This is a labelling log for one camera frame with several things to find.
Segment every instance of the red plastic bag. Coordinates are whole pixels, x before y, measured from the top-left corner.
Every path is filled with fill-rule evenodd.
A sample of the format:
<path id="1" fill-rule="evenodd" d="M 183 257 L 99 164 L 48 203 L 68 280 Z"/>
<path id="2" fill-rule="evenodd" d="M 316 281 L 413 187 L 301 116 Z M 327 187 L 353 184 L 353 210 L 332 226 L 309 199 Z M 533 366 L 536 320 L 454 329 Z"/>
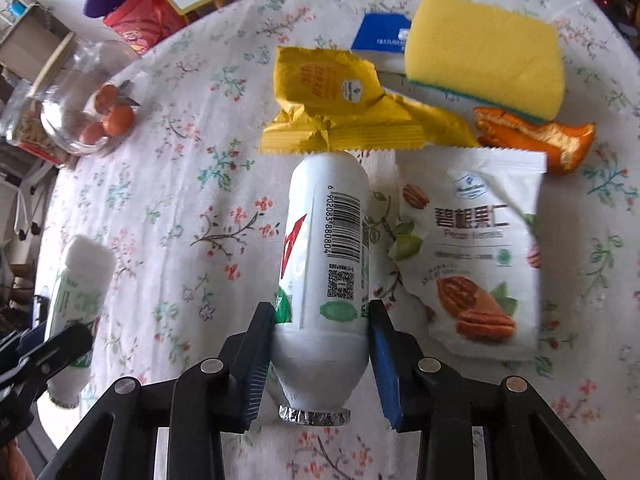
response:
<path id="1" fill-rule="evenodd" d="M 185 27 L 187 20 L 166 0 L 126 0 L 103 23 L 142 55 Z"/>

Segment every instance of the red label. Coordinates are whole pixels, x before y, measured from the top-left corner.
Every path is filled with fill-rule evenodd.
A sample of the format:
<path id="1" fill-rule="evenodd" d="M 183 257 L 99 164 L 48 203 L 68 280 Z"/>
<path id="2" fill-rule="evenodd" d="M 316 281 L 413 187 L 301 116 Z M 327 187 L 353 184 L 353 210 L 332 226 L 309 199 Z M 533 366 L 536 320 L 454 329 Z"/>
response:
<path id="1" fill-rule="evenodd" d="M 284 270 L 287 268 L 287 264 L 289 263 L 289 257 L 291 256 L 291 251 L 293 250 L 293 244 L 296 243 L 296 239 L 298 238 L 298 234 L 300 229 L 302 229 L 302 224 L 304 223 L 306 215 L 303 215 L 298 221 L 293 224 L 293 229 L 284 239 L 284 247 L 282 248 L 282 263 L 280 264 L 280 279 L 284 278 Z"/>

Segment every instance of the green circular logo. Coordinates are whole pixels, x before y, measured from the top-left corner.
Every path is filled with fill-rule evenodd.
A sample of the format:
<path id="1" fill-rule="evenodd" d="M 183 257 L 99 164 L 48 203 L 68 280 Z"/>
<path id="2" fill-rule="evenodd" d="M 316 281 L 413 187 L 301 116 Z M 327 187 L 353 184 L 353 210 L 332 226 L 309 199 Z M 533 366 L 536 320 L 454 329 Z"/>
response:
<path id="1" fill-rule="evenodd" d="M 509 265 L 511 263 L 511 251 L 508 249 L 500 249 L 498 252 L 498 263 L 500 265 Z"/>

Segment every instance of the pecan kernels package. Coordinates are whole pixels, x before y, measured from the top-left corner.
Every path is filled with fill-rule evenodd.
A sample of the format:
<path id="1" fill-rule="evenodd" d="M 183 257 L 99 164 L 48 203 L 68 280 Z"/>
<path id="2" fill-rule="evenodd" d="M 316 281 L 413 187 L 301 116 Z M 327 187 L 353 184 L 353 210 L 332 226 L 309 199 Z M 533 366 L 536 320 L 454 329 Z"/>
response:
<path id="1" fill-rule="evenodd" d="M 429 146 L 397 152 L 400 219 L 389 256 L 435 313 L 430 334 L 469 357 L 531 360 L 540 251 L 531 232 L 546 155 Z"/>

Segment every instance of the floral tablecloth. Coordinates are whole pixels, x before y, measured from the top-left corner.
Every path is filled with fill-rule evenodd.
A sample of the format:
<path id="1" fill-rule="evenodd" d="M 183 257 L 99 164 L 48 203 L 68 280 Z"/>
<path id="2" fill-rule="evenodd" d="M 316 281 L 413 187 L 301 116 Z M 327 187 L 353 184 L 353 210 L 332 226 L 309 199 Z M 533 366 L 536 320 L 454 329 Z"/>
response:
<path id="1" fill-rule="evenodd" d="M 567 92 L 559 119 L 597 122 L 597 140 L 571 176 L 546 177 L 540 350 L 534 362 L 457 358 L 428 337 L 422 305 L 386 258 L 397 211 L 391 153 L 357 153 L 370 177 L 371 295 L 427 354 L 463 374 L 526 377 L 609 480 L 640 470 L 640 64 L 591 0 L 475 0 L 553 23 Z M 82 233 L 110 247 L 117 270 L 96 341 L 87 409 L 119 376 L 142 383 L 178 376 L 246 329 L 273 298 L 298 156 L 262 156 L 258 142 L 278 106 L 279 45 L 348 48 L 367 11 L 409 17 L 420 0 L 243 0 L 196 22 L 148 54 L 154 84 L 146 117 L 107 158 L 62 171 L 42 241 L 38 287 L 53 286 L 62 248 Z M 475 103 L 389 88 L 471 118 Z M 367 371 L 348 407 L 351 424 L 305 429 L 277 419 L 268 379 L 251 430 L 225 435 L 228 477 L 405 479 L 418 435 L 391 432 Z M 478 432 L 474 441 L 481 446 Z M 158 453 L 158 476 L 166 452 Z"/>

